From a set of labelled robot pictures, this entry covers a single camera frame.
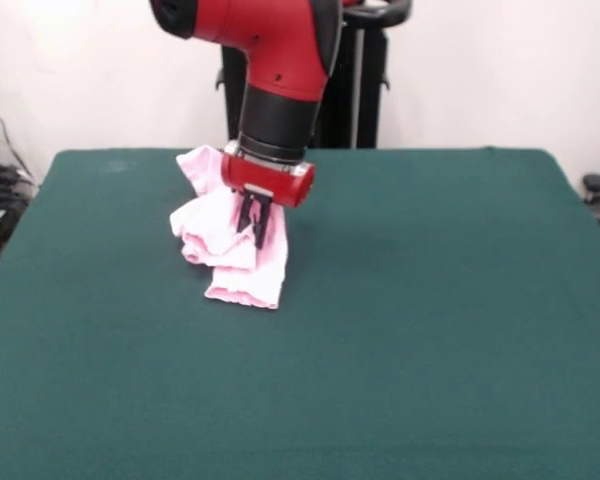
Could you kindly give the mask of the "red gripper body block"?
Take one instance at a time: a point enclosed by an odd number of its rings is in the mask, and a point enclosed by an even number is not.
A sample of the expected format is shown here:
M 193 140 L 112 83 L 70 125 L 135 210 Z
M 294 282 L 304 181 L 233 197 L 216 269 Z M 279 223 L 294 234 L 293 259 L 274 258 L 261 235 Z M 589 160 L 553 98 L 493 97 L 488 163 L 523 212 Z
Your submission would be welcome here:
M 237 141 L 230 141 L 222 151 L 221 177 L 233 190 L 263 195 L 278 205 L 296 208 L 309 195 L 315 166 L 306 161 L 289 165 L 260 159 L 243 151 Z

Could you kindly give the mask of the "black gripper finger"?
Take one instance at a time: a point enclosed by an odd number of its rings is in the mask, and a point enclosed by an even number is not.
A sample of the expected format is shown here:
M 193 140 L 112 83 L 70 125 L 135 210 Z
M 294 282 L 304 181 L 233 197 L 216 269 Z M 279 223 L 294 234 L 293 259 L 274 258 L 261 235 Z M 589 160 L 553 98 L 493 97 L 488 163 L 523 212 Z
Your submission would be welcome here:
M 257 249 L 262 249 L 266 238 L 272 200 L 270 197 L 263 195 L 254 195 L 253 198 L 258 204 L 258 212 L 253 220 L 255 246 Z
M 243 232 L 252 222 L 250 212 L 254 201 L 253 195 L 249 192 L 242 194 L 242 203 L 239 209 L 239 217 L 236 231 Z

